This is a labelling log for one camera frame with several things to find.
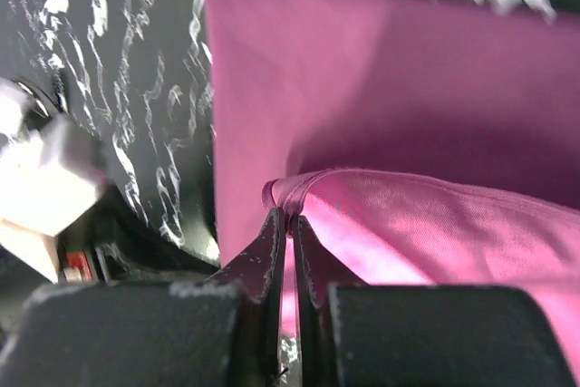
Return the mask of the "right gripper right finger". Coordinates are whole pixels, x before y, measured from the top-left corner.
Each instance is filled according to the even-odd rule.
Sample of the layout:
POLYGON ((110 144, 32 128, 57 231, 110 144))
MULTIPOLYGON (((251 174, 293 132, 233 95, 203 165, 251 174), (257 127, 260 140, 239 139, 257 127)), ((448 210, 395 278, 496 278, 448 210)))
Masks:
POLYGON ((363 281, 323 246, 306 217, 292 216, 290 231, 302 385, 333 386, 337 375, 328 287, 361 285, 363 281))

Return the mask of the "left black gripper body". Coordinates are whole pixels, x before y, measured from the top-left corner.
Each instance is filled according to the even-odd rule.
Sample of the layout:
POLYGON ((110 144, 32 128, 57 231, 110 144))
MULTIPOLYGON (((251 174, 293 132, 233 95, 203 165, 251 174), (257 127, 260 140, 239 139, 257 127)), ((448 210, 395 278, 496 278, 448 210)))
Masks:
POLYGON ((54 284, 201 281, 218 271, 148 227, 116 188, 90 206, 3 192, 2 268, 10 258, 54 284))

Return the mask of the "magenta cloth napkin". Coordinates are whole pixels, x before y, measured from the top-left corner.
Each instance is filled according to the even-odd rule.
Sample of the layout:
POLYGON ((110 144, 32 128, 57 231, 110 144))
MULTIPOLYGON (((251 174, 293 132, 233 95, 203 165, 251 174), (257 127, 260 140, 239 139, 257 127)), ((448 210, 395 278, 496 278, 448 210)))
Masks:
POLYGON ((272 207, 375 284, 513 285, 579 369, 579 18, 206 0, 217 242, 272 207))

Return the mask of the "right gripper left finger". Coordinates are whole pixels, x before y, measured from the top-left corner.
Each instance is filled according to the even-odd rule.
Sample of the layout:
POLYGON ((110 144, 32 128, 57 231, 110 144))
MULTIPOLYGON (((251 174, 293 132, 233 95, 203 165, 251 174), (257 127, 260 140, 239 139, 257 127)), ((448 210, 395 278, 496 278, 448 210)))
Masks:
POLYGON ((240 294, 229 386, 277 386, 285 213, 269 210, 256 238, 211 280, 240 294))

